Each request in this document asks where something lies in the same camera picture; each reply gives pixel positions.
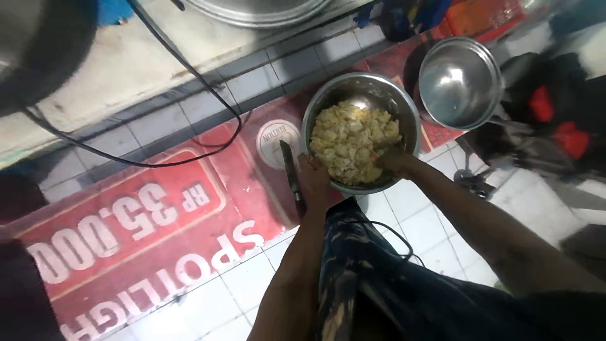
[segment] metal bowl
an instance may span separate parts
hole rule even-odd
[[[311,132],[320,111],[345,101],[360,108],[386,110],[398,120],[402,135],[401,147],[414,156],[421,145],[421,120],[415,104],[404,89],[391,80],[369,72],[353,72],[338,76],[322,86],[311,99],[303,118],[302,139],[305,153],[313,154],[309,146]],[[347,186],[332,180],[330,184],[349,194],[371,194],[383,191],[398,182],[390,172],[383,172],[372,183]]]
[[[423,119],[447,128],[474,129],[484,124],[501,101],[501,71],[482,44],[453,37],[429,50],[419,72]]]

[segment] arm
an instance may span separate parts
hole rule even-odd
[[[303,154],[299,165],[307,213],[261,300],[248,341],[312,338],[330,177],[326,167]]]
[[[393,148],[377,162],[419,186],[514,295],[554,290],[606,292],[604,282],[511,215],[414,156]]]

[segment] pot lid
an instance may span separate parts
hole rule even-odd
[[[331,0],[186,0],[201,12],[236,26],[292,25],[322,10]]]

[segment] knife handle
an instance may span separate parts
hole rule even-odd
[[[305,216],[305,213],[307,213],[307,205],[305,204],[305,199],[303,199],[303,196],[299,192],[295,193],[295,206],[297,208],[299,220],[303,221],[303,217]]]

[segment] round logo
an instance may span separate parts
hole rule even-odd
[[[274,169],[284,169],[284,157],[280,140],[288,143],[293,151],[293,159],[301,153],[301,134],[294,124],[285,120],[273,120],[265,123],[257,133],[257,153]]]

